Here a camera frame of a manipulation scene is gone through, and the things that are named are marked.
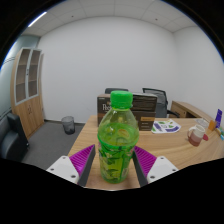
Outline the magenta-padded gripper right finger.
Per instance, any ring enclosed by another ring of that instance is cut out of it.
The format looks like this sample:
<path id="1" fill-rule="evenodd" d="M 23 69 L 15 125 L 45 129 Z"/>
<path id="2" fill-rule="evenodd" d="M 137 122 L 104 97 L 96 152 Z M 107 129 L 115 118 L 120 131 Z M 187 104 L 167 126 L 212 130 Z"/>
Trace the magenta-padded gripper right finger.
<path id="1" fill-rule="evenodd" d="M 165 156 L 156 157 L 138 146 L 134 147 L 133 161 L 141 186 L 157 181 L 178 170 Z"/>

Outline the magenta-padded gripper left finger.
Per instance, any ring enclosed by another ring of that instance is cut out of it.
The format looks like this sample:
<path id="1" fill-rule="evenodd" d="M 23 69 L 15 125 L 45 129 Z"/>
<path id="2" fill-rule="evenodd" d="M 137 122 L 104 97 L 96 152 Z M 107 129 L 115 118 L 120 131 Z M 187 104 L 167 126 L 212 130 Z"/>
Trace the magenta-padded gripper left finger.
<path id="1" fill-rule="evenodd" d="M 72 156 L 61 156 L 47 171 L 79 186 L 85 187 L 95 157 L 95 145 L 90 145 Z"/>

